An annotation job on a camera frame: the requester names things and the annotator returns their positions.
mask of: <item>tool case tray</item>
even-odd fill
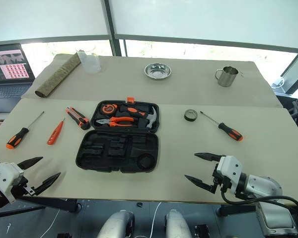
[[[104,114],[105,105],[117,105],[117,110]],[[156,120],[151,128],[147,128],[149,120],[131,116],[128,111],[121,108],[135,108],[141,112],[153,114],[156,111]],[[132,126],[109,126],[99,124],[100,119],[111,117],[133,117],[134,122],[120,121],[119,124],[132,124]],[[83,138],[79,147],[76,164],[85,170],[99,172],[121,171],[123,173],[151,172],[158,159],[158,137],[155,132],[159,127],[159,107],[153,103],[102,101],[100,102],[90,120],[94,130],[90,130]]]

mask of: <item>rolled mat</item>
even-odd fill
[[[46,80],[35,94],[41,98],[48,97],[52,91],[80,64],[79,57],[75,53],[69,58],[48,80]]]

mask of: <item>orange screwdriver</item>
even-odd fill
[[[62,130],[64,120],[65,120],[65,118],[59,123],[59,125],[53,131],[52,135],[50,136],[50,139],[47,142],[48,145],[53,145],[55,143],[56,139],[59,137],[59,134]]]
[[[41,112],[41,114],[28,126],[28,127],[23,127],[21,131],[19,131],[16,135],[14,135],[9,142],[5,145],[6,148],[12,150],[14,149],[18,144],[20,144],[21,140],[23,137],[29,132],[29,127],[44,113]]]
[[[218,123],[216,120],[213,120],[212,118],[210,118],[208,115],[206,115],[204,112],[201,112],[203,115],[205,115],[207,118],[209,118],[210,120],[214,121],[216,124],[218,124],[218,127],[220,129],[222,129],[223,131],[225,131],[226,134],[228,134],[231,138],[233,138],[234,140],[237,141],[241,141],[243,139],[243,136],[238,133],[236,130],[228,127],[227,125],[225,125],[223,122]]]

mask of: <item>window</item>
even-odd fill
[[[108,40],[68,41],[22,44],[23,51],[29,61],[34,76],[37,77],[48,66],[57,54],[74,54],[76,49],[91,48],[100,56],[112,56]]]
[[[253,61],[270,85],[297,55],[289,52],[240,47],[133,40],[126,40],[126,48],[129,57]]]

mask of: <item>hammer head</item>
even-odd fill
[[[157,112],[155,111],[154,107],[152,107],[152,110],[153,110],[153,114],[148,114],[148,116],[147,116],[147,120],[149,120],[149,123],[146,126],[147,128],[151,128],[152,124],[157,119]]]

